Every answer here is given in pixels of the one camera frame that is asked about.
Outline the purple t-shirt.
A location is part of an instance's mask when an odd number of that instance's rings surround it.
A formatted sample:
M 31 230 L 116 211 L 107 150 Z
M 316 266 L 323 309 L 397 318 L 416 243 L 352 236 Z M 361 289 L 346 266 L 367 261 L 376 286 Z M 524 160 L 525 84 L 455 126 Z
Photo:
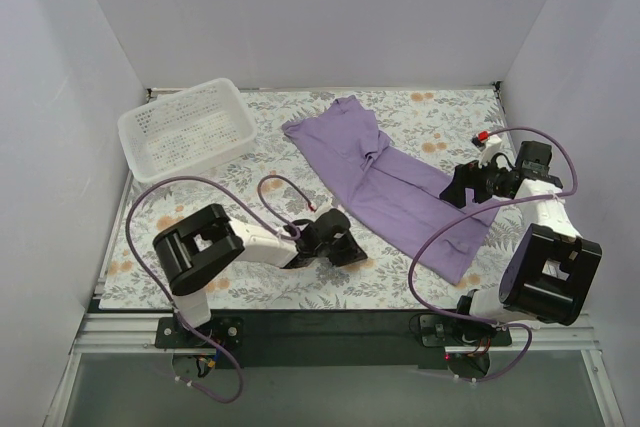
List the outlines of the purple t-shirt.
M 354 218 L 447 282 L 462 279 L 496 211 L 465 219 L 463 210 L 441 201 L 450 176 L 393 147 L 374 112 L 355 97 L 282 129 Z

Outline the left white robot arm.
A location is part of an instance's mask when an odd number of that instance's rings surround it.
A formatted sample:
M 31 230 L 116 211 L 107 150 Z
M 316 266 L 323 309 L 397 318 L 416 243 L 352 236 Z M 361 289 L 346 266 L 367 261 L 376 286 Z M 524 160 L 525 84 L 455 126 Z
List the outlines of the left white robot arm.
M 346 267 L 368 258 L 351 234 L 351 222 L 335 208 L 312 219 L 294 220 L 282 233 L 271 233 L 211 204 L 156 236 L 153 246 L 177 314 L 195 329 L 190 332 L 178 315 L 162 318 L 155 340 L 160 349 L 206 347 L 200 335 L 230 348 L 241 344 L 244 321 L 213 314 L 206 293 L 209 283 L 234 262 L 296 270 L 317 259 Z

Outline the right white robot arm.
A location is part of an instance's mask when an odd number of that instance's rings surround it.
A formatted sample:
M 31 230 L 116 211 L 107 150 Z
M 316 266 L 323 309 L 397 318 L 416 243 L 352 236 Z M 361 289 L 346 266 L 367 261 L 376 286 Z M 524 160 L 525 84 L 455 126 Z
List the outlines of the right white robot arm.
M 600 245 L 585 239 L 566 213 L 560 197 L 563 184 L 550 172 L 550 145 L 524 141 L 515 160 L 501 165 L 505 155 L 500 138 L 479 134 L 473 142 L 480 158 L 455 168 L 441 199 L 456 207 L 465 206 L 467 192 L 477 204 L 493 197 L 517 199 L 527 229 L 498 286 L 469 291 L 452 316 L 419 316 L 426 347 L 489 346 L 497 334 L 492 322 L 572 324 L 602 257 Z

